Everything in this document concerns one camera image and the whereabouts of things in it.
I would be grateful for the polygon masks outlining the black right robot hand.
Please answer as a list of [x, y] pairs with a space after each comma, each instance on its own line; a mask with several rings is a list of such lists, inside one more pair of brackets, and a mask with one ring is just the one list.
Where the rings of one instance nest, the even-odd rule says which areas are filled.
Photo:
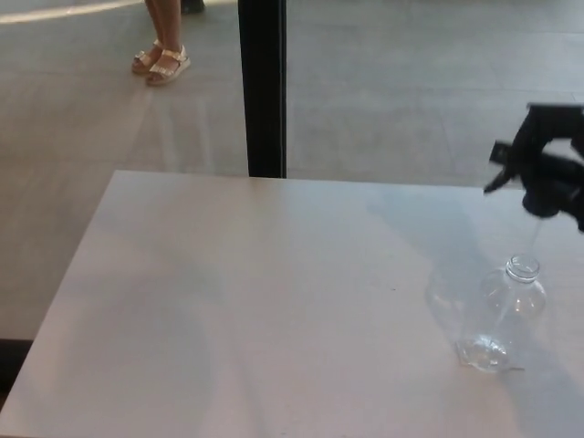
[[583, 230], [583, 163], [544, 152], [552, 141], [565, 140], [583, 153], [581, 105], [531, 104], [512, 141], [507, 164], [525, 189], [523, 206], [538, 218], [563, 213]]

